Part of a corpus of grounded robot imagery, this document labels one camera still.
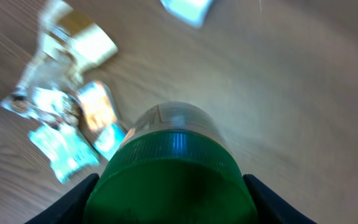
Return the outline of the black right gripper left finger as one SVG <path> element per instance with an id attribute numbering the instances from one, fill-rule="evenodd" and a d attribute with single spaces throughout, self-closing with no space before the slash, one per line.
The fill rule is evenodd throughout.
<path id="1" fill-rule="evenodd" d="M 25 224 L 67 224 L 81 223 L 86 202 L 96 183 L 97 173 L 90 174 L 44 211 Z"/>

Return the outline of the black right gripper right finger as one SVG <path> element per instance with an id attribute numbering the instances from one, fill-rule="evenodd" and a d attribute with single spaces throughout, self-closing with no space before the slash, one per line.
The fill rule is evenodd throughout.
<path id="1" fill-rule="evenodd" d="M 245 174 L 242 178 L 255 203 L 259 223 L 316 224 L 316 222 L 292 207 L 256 176 Z"/>

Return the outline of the teal wet wipes pack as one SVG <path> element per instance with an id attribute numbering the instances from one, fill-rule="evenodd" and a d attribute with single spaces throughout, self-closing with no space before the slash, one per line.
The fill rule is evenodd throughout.
<path id="1" fill-rule="evenodd" d="M 48 157 L 55 177 L 66 183 L 85 166 L 97 166 L 98 155 L 73 126 L 63 124 L 54 129 L 46 124 L 29 133 L 30 141 Z"/>

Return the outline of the mixed beans printed bag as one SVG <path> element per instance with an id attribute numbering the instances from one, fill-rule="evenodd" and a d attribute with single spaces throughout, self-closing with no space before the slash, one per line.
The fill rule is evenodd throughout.
<path id="1" fill-rule="evenodd" d="M 62 125 L 78 127 L 81 108 L 71 94 L 56 88 L 18 86 L 0 106 L 26 119 L 35 119 L 54 129 Z"/>

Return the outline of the green lid beige jar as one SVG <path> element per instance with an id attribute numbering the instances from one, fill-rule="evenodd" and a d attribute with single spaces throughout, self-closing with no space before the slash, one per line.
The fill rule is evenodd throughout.
<path id="1" fill-rule="evenodd" d="M 86 203 L 84 223 L 257 223 L 239 166 L 212 118 L 188 103 L 146 111 Z"/>

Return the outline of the orange Kleenex tissue pack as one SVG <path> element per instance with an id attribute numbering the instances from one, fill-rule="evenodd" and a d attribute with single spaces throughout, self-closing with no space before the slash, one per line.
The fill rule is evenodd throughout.
<path id="1" fill-rule="evenodd" d="M 80 102 L 88 128 L 97 132 L 110 124 L 118 123 L 110 89 L 101 81 L 95 80 L 81 87 L 76 95 Z"/>

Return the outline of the brown Pantree mushroom bag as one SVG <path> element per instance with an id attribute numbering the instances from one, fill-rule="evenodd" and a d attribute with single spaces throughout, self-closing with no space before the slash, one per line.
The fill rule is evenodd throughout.
<path id="1" fill-rule="evenodd" d="M 47 1 L 39 14 L 37 49 L 18 88 L 55 82 L 75 89 L 83 74 L 100 66 L 118 47 L 90 17 L 61 0 Z"/>

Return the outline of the teal Kleenex tissue pack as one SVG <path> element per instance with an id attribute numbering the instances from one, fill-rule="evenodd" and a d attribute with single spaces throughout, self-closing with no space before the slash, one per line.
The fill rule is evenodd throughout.
<path id="1" fill-rule="evenodd" d="M 126 134 L 127 130 L 121 124 L 111 123 L 100 132 L 93 146 L 107 161 L 110 161 Z"/>

